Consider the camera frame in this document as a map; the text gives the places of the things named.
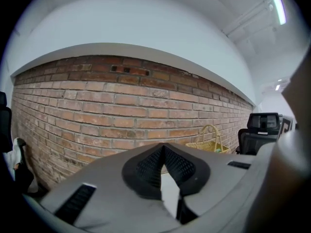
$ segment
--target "fluorescent light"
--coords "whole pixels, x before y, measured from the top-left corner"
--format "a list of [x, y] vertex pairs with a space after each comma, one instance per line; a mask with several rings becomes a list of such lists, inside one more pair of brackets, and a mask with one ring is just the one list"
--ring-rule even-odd
[[274, 1], [274, 4], [276, 5], [276, 11], [277, 11], [280, 24], [283, 25], [286, 22], [286, 17], [285, 17], [285, 11], [284, 11], [284, 6], [282, 4], [282, 0], [273, 0], [273, 1]]

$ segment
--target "chair headrest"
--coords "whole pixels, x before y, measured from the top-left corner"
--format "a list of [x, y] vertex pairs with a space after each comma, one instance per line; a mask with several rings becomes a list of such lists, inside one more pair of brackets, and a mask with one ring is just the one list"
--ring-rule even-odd
[[278, 113], [251, 113], [247, 128], [263, 132], [267, 130], [279, 130], [280, 120]]
[[6, 106], [6, 94], [0, 91], [0, 106]]

